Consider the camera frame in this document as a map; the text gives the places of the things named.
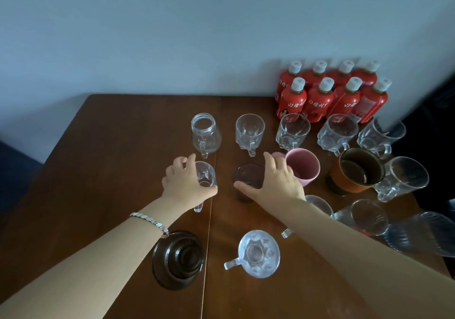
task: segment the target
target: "bottle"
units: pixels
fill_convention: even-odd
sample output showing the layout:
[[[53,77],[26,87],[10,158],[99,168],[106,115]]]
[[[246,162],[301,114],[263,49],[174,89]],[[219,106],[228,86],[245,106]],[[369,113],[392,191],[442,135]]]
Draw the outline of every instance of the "bottle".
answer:
[[[333,102],[327,110],[326,118],[334,114],[348,114],[360,100],[359,88],[362,80],[352,77],[344,86],[333,91]]]
[[[351,74],[353,77],[361,78],[365,86],[372,86],[378,80],[376,71],[378,71],[380,65],[379,62],[372,61],[365,65],[364,68],[354,69]]]
[[[312,88],[315,84],[319,85],[321,80],[325,77],[324,72],[327,68],[327,62],[317,61],[313,69],[306,70],[302,73],[302,78],[305,80],[305,89]]]
[[[318,122],[327,112],[333,101],[333,79],[325,77],[319,85],[314,85],[308,91],[308,100],[302,109],[302,115],[310,122]]]
[[[388,96],[385,91],[391,84],[391,80],[380,78],[374,86],[363,87],[360,90],[360,101],[349,113],[349,117],[360,124],[369,121],[386,103]]]
[[[305,80],[297,77],[290,86],[287,86],[283,90],[277,109],[278,119],[281,119],[289,113],[300,113],[307,99],[307,93],[304,91],[304,86]]]
[[[275,94],[275,100],[277,103],[280,102],[281,93],[283,90],[292,84],[292,81],[299,75],[299,71],[302,68],[302,63],[298,61],[291,62],[289,69],[283,71],[278,81],[277,93]]]
[[[335,81],[334,88],[338,86],[345,86],[349,79],[352,77],[351,71],[354,67],[354,62],[351,60],[344,60],[338,69],[327,72],[327,77]]]

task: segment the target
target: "bottle cap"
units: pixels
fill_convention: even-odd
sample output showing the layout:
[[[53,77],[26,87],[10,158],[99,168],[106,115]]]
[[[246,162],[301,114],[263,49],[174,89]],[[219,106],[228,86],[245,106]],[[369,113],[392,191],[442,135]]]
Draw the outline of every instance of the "bottle cap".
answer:
[[[352,68],[354,67],[354,62],[350,60],[344,60],[340,67],[338,68],[339,72],[348,74],[352,71]]]
[[[363,81],[360,78],[351,77],[348,83],[346,83],[346,89],[348,89],[350,92],[356,92],[359,90],[362,83]]]
[[[330,77],[324,77],[321,83],[319,84],[319,89],[322,90],[323,92],[330,92],[334,83],[335,81]]]
[[[298,61],[292,61],[291,65],[289,65],[289,71],[290,73],[299,73],[300,69],[302,68],[302,63]]]
[[[327,68],[327,62],[317,61],[314,64],[313,71],[315,73],[324,73],[325,72],[325,68]]]
[[[365,70],[367,70],[369,72],[376,72],[376,71],[378,71],[380,66],[381,66],[381,64],[379,64],[379,62],[372,61],[372,62],[369,62],[367,65],[365,65]]]
[[[301,77],[296,77],[291,84],[291,89],[293,92],[301,92],[303,91],[305,86],[305,80]]]
[[[376,89],[378,92],[385,92],[387,89],[389,89],[390,85],[392,84],[392,81],[387,79],[387,78],[380,78],[375,85],[373,86],[374,89]]]

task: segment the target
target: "pink ceramic cup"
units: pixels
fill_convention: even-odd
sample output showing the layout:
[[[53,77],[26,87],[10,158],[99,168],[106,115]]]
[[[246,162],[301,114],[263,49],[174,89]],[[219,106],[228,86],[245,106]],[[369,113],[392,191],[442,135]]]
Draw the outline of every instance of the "pink ceramic cup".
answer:
[[[286,155],[276,152],[272,156],[286,158],[286,164],[291,166],[294,176],[298,178],[302,186],[306,186],[316,179],[321,171],[318,158],[310,150],[296,148],[288,151]]]

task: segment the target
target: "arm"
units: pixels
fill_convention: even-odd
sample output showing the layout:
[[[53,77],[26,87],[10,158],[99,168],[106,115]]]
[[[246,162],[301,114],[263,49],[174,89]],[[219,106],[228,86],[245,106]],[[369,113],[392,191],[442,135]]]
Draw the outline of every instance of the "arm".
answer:
[[[178,157],[166,169],[163,195],[140,211],[169,227],[217,193],[196,176],[196,156]],[[0,306],[0,318],[102,318],[162,231],[130,217],[39,276]]]
[[[304,191],[284,158],[264,153],[262,189],[236,182],[318,251],[384,318],[452,318],[455,282],[337,222],[304,201]]]

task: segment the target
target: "silver bracelet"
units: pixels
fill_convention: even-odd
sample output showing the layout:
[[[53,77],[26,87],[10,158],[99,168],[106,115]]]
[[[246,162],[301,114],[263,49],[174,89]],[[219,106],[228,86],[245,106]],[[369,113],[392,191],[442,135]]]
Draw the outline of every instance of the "silver bracelet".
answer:
[[[161,236],[162,238],[167,238],[169,236],[169,230],[163,226],[161,223],[159,223],[157,220],[152,219],[151,217],[148,217],[147,215],[141,214],[141,213],[131,213],[130,216],[134,217],[139,217],[140,219],[145,219],[146,221],[156,225],[159,229],[163,231],[163,235]]]

